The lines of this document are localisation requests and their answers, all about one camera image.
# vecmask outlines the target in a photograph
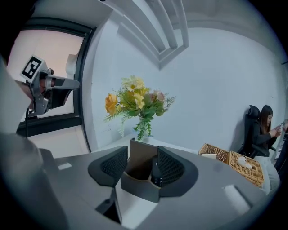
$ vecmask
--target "wicker basket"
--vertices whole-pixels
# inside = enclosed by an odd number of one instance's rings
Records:
[[[219,161],[222,161],[224,163],[228,163],[228,154],[229,152],[219,149],[213,145],[210,144],[204,144],[202,148],[198,152],[199,155],[202,154],[216,154],[216,159]]]
[[[252,168],[247,168],[237,163],[237,159],[242,155],[236,152],[231,151],[228,154],[228,165],[235,169],[238,173],[244,176],[247,180],[253,183],[256,186],[261,186],[264,182],[264,177],[261,169],[261,165],[258,161],[246,158],[246,163],[250,164]]]

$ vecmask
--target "person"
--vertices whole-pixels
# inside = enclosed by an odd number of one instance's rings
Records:
[[[262,152],[257,153],[255,160],[257,160],[261,167],[264,176],[264,182],[261,189],[269,194],[275,192],[280,184],[279,175],[274,165],[269,159],[269,149],[275,143],[278,136],[281,135],[280,125],[271,130],[271,121],[273,117],[273,110],[270,106],[265,105],[260,113],[260,117],[253,124],[252,142],[254,145],[261,148]]]

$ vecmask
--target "orange flower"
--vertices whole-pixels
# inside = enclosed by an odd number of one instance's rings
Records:
[[[113,94],[108,94],[108,97],[105,98],[105,108],[107,112],[113,116],[116,113],[117,97]]]

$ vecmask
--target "black shirt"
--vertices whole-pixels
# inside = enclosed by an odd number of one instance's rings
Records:
[[[253,124],[252,142],[260,147],[266,156],[269,157],[269,149],[276,141],[276,137],[271,137],[270,133],[263,134],[259,121]]]

